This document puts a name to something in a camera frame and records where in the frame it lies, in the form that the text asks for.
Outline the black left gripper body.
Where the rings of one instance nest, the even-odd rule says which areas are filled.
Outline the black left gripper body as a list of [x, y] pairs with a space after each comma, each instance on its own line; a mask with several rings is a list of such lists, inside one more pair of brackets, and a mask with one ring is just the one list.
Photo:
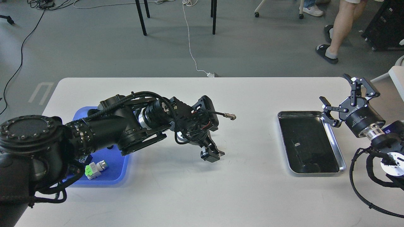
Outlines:
[[177, 144], [192, 144], [202, 147], [213, 146], [213, 141], [210, 136], [210, 129], [182, 129], [180, 126], [175, 128], [175, 141]]

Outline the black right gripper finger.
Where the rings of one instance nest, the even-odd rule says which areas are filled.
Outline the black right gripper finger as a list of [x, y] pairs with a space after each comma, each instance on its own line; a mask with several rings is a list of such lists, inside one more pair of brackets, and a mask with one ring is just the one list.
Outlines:
[[[356, 106], [359, 103], [359, 99], [364, 99], [365, 103], [368, 103], [369, 100], [380, 96], [378, 89], [364, 77], [358, 79], [348, 74], [343, 74], [343, 78], [345, 78], [351, 86], [349, 96], [351, 106]], [[365, 88], [365, 97], [362, 96], [362, 87]]]
[[333, 107], [333, 106], [331, 106], [329, 101], [323, 96], [320, 96], [319, 99], [322, 101], [322, 103], [324, 105], [323, 106], [323, 112], [321, 113], [322, 118], [324, 119], [324, 121], [326, 123], [328, 123], [329, 125], [331, 125], [332, 127], [340, 127], [341, 124], [342, 124], [341, 120], [334, 119], [332, 117], [332, 115], [331, 115], [331, 112], [335, 111], [335, 112], [344, 112], [345, 113], [345, 112], [348, 111], [348, 109], [342, 108], [342, 107]]

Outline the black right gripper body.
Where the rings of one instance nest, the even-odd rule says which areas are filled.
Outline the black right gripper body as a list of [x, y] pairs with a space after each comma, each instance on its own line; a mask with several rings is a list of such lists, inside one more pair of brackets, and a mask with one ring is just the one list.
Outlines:
[[351, 106], [351, 103], [350, 99], [345, 99], [340, 104], [347, 112], [340, 112], [339, 118], [357, 138], [365, 137], [362, 131], [372, 124], [379, 127], [385, 125], [386, 121], [369, 105], [367, 99], [357, 99], [355, 106]]

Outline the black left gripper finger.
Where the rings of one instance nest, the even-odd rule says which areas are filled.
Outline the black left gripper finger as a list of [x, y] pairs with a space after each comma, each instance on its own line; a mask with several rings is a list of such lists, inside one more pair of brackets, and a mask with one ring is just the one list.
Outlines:
[[216, 154], [214, 151], [212, 151], [211, 148], [209, 148], [207, 146], [202, 146], [201, 148], [202, 148], [202, 151], [200, 153], [200, 157], [204, 161], [209, 161], [211, 163], [218, 161], [218, 154]]
[[207, 138], [207, 141], [208, 141], [207, 147], [211, 148], [212, 151], [214, 151], [216, 154], [218, 154], [218, 161], [219, 161], [220, 158], [221, 158], [221, 156], [222, 156], [222, 155], [225, 155], [225, 153], [222, 152], [222, 151], [220, 151], [220, 150], [217, 148], [215, 142], [214, 142], [211, 138], [208, 137], [208, 138]]

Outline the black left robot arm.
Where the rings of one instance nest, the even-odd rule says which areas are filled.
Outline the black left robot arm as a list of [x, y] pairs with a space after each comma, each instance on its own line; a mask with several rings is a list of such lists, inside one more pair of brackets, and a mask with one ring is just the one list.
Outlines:
[[23, 115], [1, 124], [1, 226], [13, 227], [27, 207], [63, 203], [66, 188], [85, 173], [79, 159], [117, 145], [125, 156], [155, 144], [174, 132], [177, 144], [202, 148], [205, 161], [220, 160], [210, 136], [218, 115], [208, 96], [194, 105], [154, 92], [116, 95], [90, 109], [87, 117], [66, 124], [57, 116]]

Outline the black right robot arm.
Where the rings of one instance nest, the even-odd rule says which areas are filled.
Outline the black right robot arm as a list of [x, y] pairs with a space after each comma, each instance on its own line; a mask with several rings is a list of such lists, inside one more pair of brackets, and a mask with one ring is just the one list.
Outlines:
[[380, 96], [380, 92], [364, 77], [358, 79], [348, 74], [343, 74], [343, 77], [350, 84], [350, 95], [338, 107], [333, 107], [325, 97], [320, 96], [323, 103], [322, 118], [332, 127], [340, 127], [345, 122], [357, 138], [366, 137], [371, 141], [370, 147], [358, 148], [352, 158], [349, 169], [352, 188], [370, 209], [403, 218], [401, 214], [366, 200], [355, 188], [353, 180], [355, 162], [366, 153], [366, 171], [372, 181], [383, 187], [403, 189], [403, 122], [395, 121], [383, 129], [385, 120], [369, 104], [371, 99]]

